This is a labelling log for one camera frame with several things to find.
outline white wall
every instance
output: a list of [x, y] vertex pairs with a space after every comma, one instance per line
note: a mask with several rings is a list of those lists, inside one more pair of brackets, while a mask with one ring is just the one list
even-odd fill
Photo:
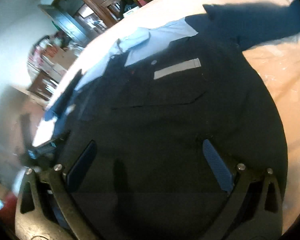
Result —
[[31, 84], [26, 62], [32, 45], [56, 32], [40, 0], [0, 0], [0, 96], [9, 85]]

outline light blue shirt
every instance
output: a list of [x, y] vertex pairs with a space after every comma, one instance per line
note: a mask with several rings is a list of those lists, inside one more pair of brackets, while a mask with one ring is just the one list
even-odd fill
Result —
[[114, 55], [119, 55], [130, 50], [126, 63], [124, 64], [124, 66], [129, 66], [166, 49], [171, 41], [184, 37], [192, 37], [197, 34], [197, 31], [187, 24], [184, 18], [169, 22], [155, 29], [139, 27], [133, 34], [118, 39], [111, 46], [108, 53], [86, 72], [74, 90], [79, 90], [85, 84], [102, 76], [109, 60], [113, 58]]

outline white strip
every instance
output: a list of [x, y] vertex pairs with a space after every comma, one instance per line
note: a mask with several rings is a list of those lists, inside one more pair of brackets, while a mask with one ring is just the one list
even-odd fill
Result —
[[198, 58], [184, 61], [182, 63], [155, 71], [153, 79], [162, 78], [166, 75], [169, 75], [169, 74], [172, 74], [175, 72], [179, 72], [179, 71], [183, 71], [183, 70], [187, 70], [187, 69], [191, 69], [191, 68], [196, 68], [196, 67], [201, 67], [200, 60]]

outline metal rivet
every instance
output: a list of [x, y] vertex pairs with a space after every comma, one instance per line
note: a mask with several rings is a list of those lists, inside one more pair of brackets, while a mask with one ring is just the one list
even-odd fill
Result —
[[268, 168], [268, 169], [267, 169], [267, 172], [268, 172], [268, 174], [272, 175], [272, 174], [273, 174], [273, 169]]
[[243, 163], [239, 163], [237, 165], [237, 168], [239, 171], [244, 171], [246, 169], [246, 165], [244, 165]]
[[27, 175], [29, 175], [29, 174], [31, 174], [31, 173], [32, 173], [32, 169], [29, 168], [29, 169], [26, 170], [26, 174], [27, 174]]
[[60, 171], [62, 169], [62, 165], [61, 164], [54, 165], [53, 169], [55, 171]]

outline red object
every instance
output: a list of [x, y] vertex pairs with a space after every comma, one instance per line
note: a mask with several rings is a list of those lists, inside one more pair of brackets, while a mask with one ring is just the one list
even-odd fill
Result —
[[147, 4], [147, 2], [144, 0], [138, 0], [138, 2], [141, 4], [141, 6], [145, 6]]
[[0, 209], [0, 218], [7, 226], [14, 231], [14, 221], [16, 215], [17, 197], [9, 192], [5, 199], [3, 208]]

